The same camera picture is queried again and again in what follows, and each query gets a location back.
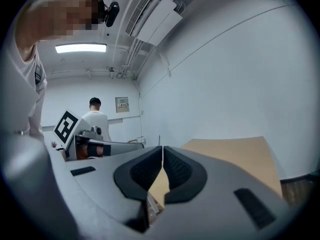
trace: fluorescent light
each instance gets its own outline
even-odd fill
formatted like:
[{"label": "fluorescent light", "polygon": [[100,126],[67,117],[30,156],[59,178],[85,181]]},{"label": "fluorescent light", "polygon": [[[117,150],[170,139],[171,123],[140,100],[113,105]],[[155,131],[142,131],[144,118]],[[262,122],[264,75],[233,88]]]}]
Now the fluorescent light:
[{"label": "fluorescent light", "polygon": [[61,44],[55,47],[58,54],[69,52],[102,52],[105,53],[107,49],[106,44],[102,43],[73,43]]}]

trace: wooden table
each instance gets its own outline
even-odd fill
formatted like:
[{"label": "wooden table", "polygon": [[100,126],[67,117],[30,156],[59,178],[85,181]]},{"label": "wooden table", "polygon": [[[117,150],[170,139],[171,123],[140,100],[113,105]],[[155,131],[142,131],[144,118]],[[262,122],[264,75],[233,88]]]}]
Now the wooden table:
[{"label": "wooden table", "polygon": [[[239,139],[192,139],[181,148],[233,163],[282,197],[276,166],[263,136]],[[169,192],[169,181],[163,168],[149,192],[164,207],[164,195]]]}]

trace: air conditioner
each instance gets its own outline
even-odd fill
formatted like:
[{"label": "air conditioner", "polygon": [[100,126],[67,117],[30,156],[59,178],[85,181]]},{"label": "air conditioner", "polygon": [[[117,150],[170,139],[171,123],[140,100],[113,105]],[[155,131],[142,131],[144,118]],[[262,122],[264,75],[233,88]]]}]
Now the air conditioner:
[{"label": "air conditioner", "polygon": [[174,11],[171,0],[140,0],[129,19],[125,32],[157,46],[182,17]]}]

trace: white t-shirt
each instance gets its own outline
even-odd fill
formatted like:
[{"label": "white t-shirt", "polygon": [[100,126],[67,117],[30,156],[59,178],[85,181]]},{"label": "white t-shirt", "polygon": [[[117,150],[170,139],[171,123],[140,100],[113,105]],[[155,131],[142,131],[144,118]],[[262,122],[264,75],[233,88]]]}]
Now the white t-shirt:
[{"label": "white t-shirt", "polygon": [[[23,131],[23,134],[44,142],[41,113],[47,87],[46,73],[36,44],[30,59],[23,61],[17,48],[15,31],[14,22],[8,30],[0,54],[3,112],[0,129],[8,133]],[[38,84],[35,81],[37,67],[42,75]]]},{"label": "white t-shirt", "polygon": [[92,127],[100,127],[103,140],[106,142],[111,142],[108,117],[106,114],[100,111],[89,111],[82,118]]}]

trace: man in white shirt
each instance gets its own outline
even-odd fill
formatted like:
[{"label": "man in white shirt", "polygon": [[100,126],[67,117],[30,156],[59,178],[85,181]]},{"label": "man in white shirt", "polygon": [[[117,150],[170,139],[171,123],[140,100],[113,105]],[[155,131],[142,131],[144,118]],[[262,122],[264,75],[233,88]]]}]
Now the man in white shirt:
[{"label": "man in white shirt", "polygon": [[100,22],[99,0],[38,0],[26,4],[11,24],[0,56],[0,131],[44,142],[41,113],[47,80],[37,43],[72,35]]},{"label": "man in white shirt", "polygon": [[111,142],[111,138],[109,135],[108,117],[106,114],[100,112],[100,106],[100,99],[93,97],[89,101],[90,111],[86,113],[82,118],[92,127],[100,127],[103,140],[106,142]]}]

